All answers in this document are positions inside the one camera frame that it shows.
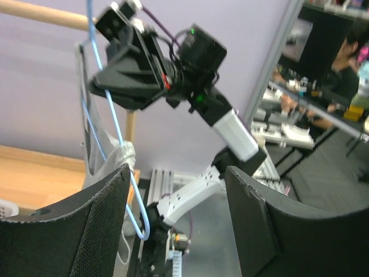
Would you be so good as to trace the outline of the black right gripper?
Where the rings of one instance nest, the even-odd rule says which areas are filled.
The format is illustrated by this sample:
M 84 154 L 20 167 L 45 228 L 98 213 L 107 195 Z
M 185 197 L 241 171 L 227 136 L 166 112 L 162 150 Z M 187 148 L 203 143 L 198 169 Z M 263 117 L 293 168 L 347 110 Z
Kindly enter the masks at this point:
M 173 97 L 169 65 L 151 26 L 119 34 L 106 47 L 107 64 L 89 81 L 94 95 L 108 90 L 112 101 L 126 110 L 143 110 L 160 98 Z

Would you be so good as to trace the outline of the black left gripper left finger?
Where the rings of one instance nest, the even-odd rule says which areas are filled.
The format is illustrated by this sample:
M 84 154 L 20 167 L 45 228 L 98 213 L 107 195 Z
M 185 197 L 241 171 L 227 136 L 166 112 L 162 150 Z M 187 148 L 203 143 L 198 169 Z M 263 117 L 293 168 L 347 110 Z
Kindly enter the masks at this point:
M 1 219 L 1 276 L 113 276 L 130 173 L 124 164 L 57 203 Z

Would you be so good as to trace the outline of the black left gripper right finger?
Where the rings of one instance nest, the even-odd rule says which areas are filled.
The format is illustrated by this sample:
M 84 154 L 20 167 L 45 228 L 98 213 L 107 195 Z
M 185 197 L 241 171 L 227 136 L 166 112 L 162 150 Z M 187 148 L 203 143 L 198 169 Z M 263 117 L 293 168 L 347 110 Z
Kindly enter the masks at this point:
M 367 276 L 368 209 L 293 200 L 229 167 L 225 184 L 243 276 Z

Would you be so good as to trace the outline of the blue wire hanger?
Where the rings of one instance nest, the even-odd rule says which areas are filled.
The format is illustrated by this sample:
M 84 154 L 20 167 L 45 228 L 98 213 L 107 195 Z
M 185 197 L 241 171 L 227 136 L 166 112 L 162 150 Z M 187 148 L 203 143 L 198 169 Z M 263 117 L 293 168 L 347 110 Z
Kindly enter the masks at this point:
M 86 42 L 83 42 L 82 45 L 84 46 L 86 44 L 91 44 L 93 53 L 95 55 L 97 68 L 101 71 L 103 69 L 103 63 L 101 62 L 101 58 L 99 55 L 99 49 L 98 49 L 97 42 L 96 42 L 96 28 L 95 28 L 95 22 L 93 19 L 93 1 L 91 0 L 86 1 L 86 17 L 87 17 L 87 26 L 88 26 L 88 40 Z M 107 101 L 108 101 L 108 105 L 109 105 L 112 119 L 114 122 L 116 134 L 118 136 L 119 145 L 124 145 L 121 127 L 119 126 L 119 121 L 116 115 L 116 111 L 115 111 L 115 107 L 112 101 L 111 94 L 108 90 L 105 90 L 104 96 L 107 97 Z M 141 196 L 139 196 L 139 188 L 135 180 L 133 170 L 131 171 L 130 175 L 131 175 L 131 187 L 133 188 L 134 193 L 137 197 L 141 215 L 143 216 L 144 228 L 141 229 L 139 227 L 138 222 L 135 220 L 134 215 L 128 204 L 126 204 L 126 211 L 129 214 L 130 220 L 135 228 L 136 234 L 141 240 L 146 241 L 150 235 L 150 226 L 149 226 L 148 216 L 145 211 L 143 200 Z

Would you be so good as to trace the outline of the grey garment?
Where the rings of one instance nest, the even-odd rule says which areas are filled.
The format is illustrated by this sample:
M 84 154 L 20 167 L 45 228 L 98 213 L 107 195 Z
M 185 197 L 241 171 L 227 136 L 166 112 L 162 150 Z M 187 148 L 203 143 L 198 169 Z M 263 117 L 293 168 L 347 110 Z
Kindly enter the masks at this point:
M 135 150 L 131 142 L 125 141 L 121 146 L 118 139 L 110 135 L 102 124 L 93 95 L 88 91 L 88 74 L 84 47 L 75 46 L 76 69 L 78 76 L 81 118 L 84 124 L 84 150 L 86 169 L 83 188 L 88 188 L 97 181 L 127 163 L 130 169 L 135 165 Z

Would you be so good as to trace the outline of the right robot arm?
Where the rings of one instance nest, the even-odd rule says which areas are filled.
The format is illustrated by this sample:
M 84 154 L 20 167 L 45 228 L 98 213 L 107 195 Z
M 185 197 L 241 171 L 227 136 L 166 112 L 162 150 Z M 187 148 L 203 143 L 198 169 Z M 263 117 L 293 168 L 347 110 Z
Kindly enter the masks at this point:
M 237 166 L 255 171 L 261 149 L 228 99 L 216 88 L 226 48 L 197 25 L 182 30 L 178 49 L 168 58 L 152 29 L 140 31 L 123 19 L 99 19 L 96 29 L 108 40 L 107 65 L 89 82 L 95 95 L 109 92 L 112 101 L 130 111 L 144 110 L 159 99 L 172 108 L 189 104 L 205 129 L 185 126 L 177 150 L 185 157 L 209 157 L 220 150 L 201 174 L 179 191 L 149 205 L 150 236 L 159 238 L 176 221 L 223 187 L 225 169 Z

